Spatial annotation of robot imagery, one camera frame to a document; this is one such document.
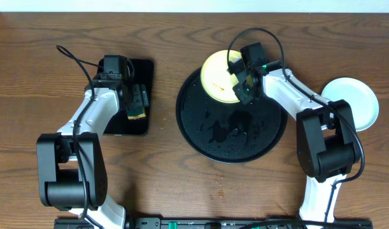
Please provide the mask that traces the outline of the yellow plate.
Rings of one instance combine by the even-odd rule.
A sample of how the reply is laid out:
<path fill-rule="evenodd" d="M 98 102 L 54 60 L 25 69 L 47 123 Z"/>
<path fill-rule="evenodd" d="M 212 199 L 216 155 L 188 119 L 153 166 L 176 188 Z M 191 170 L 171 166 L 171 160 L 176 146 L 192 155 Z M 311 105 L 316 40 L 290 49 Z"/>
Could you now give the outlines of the yellow plate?
<path fill-rule="evenodd" d="M 239 83 L 234 74 L 228 72 L 228 50 L 218 51 L 209 56 L 201 67 L 201 84 L 205 92 L 214 100 L 226 104 L 239 102 L 233 87 Z M 241 60 L 238 51 L 229 52 L 229 60 Z"/>

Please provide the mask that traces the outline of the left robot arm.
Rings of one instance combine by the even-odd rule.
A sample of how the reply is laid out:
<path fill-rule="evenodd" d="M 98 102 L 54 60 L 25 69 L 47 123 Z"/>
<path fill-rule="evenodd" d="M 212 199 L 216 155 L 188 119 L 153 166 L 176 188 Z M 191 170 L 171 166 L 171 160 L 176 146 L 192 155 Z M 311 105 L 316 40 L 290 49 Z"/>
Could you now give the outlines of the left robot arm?
<path fill-rule="evenodd" d="M 100 140 L 109 126 L 126 132 L 129 122 L 148 116 L 152 88 L 99 80 L 88 85 L 70 120 L 36 141 L 41 203 L 77 215 L 68 227 L 133 228 L 125 207 L 108 194 Z"/>

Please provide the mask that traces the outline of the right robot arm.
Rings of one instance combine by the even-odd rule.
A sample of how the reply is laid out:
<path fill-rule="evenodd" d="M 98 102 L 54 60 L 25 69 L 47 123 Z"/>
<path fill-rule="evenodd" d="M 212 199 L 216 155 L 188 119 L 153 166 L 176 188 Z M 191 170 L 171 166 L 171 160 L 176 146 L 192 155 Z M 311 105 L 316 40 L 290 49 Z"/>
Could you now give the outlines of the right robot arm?
<path fill-rule="evenodd" d="M 308 177 L 299 216 L 304 221 L 334 222 L 342 183 L 361 175 L 348 176 L 354 164 L 365 165 L 351 106 L 314 93 L 280 61 L 247 64 L 237 60 L 228 67 L 238 80 L 233 91 L 240 101 L 247 102 L 259 89 L 295 119 L 297 157 Z"/>

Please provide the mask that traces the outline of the green yellow sponge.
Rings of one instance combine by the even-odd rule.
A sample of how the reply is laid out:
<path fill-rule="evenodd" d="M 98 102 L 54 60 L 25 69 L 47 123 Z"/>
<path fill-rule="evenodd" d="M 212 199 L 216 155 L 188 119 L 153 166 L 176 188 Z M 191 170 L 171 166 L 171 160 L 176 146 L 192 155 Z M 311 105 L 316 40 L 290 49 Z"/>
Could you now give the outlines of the green yellow sponge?
<path fill-rule="evenodd" d="M 133 108 L 127 111 L 127 118 L 129 120 L 138 120 L 146 118 L 146 111 L 144 107 Z"/>

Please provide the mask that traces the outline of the light blue plate front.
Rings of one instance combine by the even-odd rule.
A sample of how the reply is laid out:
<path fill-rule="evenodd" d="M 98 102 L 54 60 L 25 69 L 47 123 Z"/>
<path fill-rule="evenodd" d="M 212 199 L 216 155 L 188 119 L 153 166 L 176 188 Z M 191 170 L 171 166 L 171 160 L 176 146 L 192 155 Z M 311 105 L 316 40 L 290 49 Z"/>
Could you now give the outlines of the light blue plate front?
<path fill-rule="evenodd" d="M 351 107 L 357 132 L 370 128 L 378 118 L 378 99 L 372 89 L 360 80 L 332 80 L 324 87 L 321 96 L 331 101 L 345 100 Z"/>

